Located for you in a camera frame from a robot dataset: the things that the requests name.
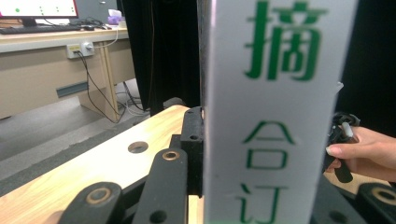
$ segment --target finger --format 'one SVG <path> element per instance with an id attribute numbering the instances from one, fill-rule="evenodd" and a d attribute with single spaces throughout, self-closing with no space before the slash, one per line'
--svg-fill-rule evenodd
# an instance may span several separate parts
<path id="1" fill-rule="evenodd" d="M 333 168 L 327 168 L 324 172 L 326 172 L 326 173 L 334 173 L 334 169 Z"/>
<path id="2" fill-rule="evenodd" d="M 361 140 L 359 139 L 359 137 L 355 134 L 353 135 L 353 137 L 351 137 L 349 139 L 349 141 L 347 141 L 349 144 L 355 144 L 355 143 L 359 143 Z"/>
<path id="3" fill-rule="evenodd" d="M 329 155 L 339 159 L 372 158 L 375 150 L 360 144 L 334 144 L 326 147 Z"/>
<path id="4" fill-rule="evenodd" d="M 341 167 L 341 162 L 338 159 L 335 159 L 328 168 L 334 169 L 334 168 L 340 168 Z"/>
<path id="5" fill-rule="evenodd" d="M 366 159 L 346 160 L 346 165 L 351 172 L 366 175 L 377 179 L 394 182 L 396 181 L 396 170 L 381 166 Z"/>

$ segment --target power outlet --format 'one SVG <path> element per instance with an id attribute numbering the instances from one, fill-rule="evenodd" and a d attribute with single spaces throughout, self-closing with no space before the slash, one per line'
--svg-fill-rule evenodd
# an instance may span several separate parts
<path id="1" fill-rule="evenodd" d="M 81 51 L 80 44 L 66 45 L 66 53 L 68 59 L 78 58 L 78 54 L 75 51 Z"/>
<path id="2" fill-rule="evenodd" d="M 77 51 L 81 52 L 84 57 L 92 56 L 95 53 L 95 48 L 92 42 L 66 45 L 66 54 L 68 59 L 78 58 L 79 55 Z"/>

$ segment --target chinese character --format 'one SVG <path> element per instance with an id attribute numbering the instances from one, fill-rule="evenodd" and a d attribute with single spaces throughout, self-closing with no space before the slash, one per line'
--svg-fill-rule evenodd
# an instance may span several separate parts
<path id="1" fill-rule="evenodd" d="M 281 170 L 287 165 L 288 153 L 282 149 L 249 149 L 247 168 L 254 170 Z"/>
<path id="2" fill-rule="evenodd" d="M 292 8 L 274 8 L 279 24 L 271 24 L 272 37 L 266 37 L 268 21 L 268 1 L 258 1 L 251 68 L 246 72 L 250 78 L 258 78 L 262 73 L 263 61 L 268 62 L 267 80 L 277 80 L 278 74 L 288 74 L 294 80 L 308 81 L 314 77 L 317 63 L 320 31 L 313 27 L 323 9 L 310 9 L 307 2 L 295 2 Z M 269 55 L 264 57 L 265 44 L 270 44 Z"/>
<path id="3" fill-rule="evenodd" d="M 277 203 L 279 200 L 279 194 L 282 189 L 286 189 L 286 187 L 270 187 L 270 186 L 256 186 L 254 189 L 260 189 L 260 190 L 265 190 L 265 194 L 269 197 L 272 196 L 272 201 L 268 201 L 265 199 L 260 199 L 257 198 L 255 195 L 253 195 L 253 192 L 248 188 L 248 186 L 244 183 L 241 184 L 242 191 L 245 193 L 245 196 L 243 197 L 236 197 L 237 200 L 241 201 L 241 210 L 240 210 L 240 216 L 239 216 L 239 221 L 241 223 L 256 223 L 256 224 L 270 224 L 274 223 L 276 221 L 276 209 L 277 209 Z M 258 214 L 255 215 L 249 215 L 249 201 L 252 200 L 258 200 L 260 203 L 253 203 L 253 204 L 260 204 L 262 205 L 259 207 L 261 210 Z M 270 205 L 271 210 L 268 211 L 265 208 L 267 206 L 265 205 Z M 263 215 L 264 213 L 269 212 L 269 217 L 267 220 L 263 220 Z"/>
<path id="4" fill-rule="evenodd" d="M 265 128 L 271 128 L 272 126 L 277 126 L 279 130 L 282 132 L 282 136 L 279 137 L 271 137 L 268 135 L 262 136 L 260 135 L 261 131 L 265 131 Z M 259 141 L 287 141 L 289 144 L 294 145 L 294 141 L 291 138 L 291 135 L 288 131 L 288 128 L 285 124 L 282 122 L 278 121 L 261 121 L 256 128 L 253 130 L 253 132 L 244 140 L 244 143 L 248 143 L 252 141 L 253 139 L 259 140 Z"/>

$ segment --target wooden table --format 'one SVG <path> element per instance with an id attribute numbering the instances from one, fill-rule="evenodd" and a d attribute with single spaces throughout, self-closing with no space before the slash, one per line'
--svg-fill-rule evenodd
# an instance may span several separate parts
<path id="1" fill-rule="evenodd" d="M 89 72 L 105 94 L 90 85 L 91 98 L 113 120 L 119 118 L 114 86 L 134 78 L 134 63 L 126 29 L 0 35 L 0 119 L 78 96 L 80 103 L 97 111 L 84 87 L 87 72 L 79 58 L 67 59 L 66 45 L 86 41 L 95 46 L 86 57 Z M 69 95 L 58 90 L 77 91 Z"/>
<path id="2" fill-rule="evenodd" d="M 187 107 L 172 106 L 90 151 L 0 198 L 0 223 L 56 223 L 62 211 L 85 187 L 110 181 L 125 188 L 149 173 L 154 155 L 181 133 Z M 148 143 L 140 154 L 134 142 Z M 190 197 L 190 223 L 202 223 L 202 200 Z"/>

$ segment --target monitor screen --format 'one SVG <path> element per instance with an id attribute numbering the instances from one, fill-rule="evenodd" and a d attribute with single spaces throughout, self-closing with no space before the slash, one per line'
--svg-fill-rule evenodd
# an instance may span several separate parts
<path id="1" fill-rule="evenodd" d="M 0 19 L 78 18 L 75 0 L 0 0 Z"/>

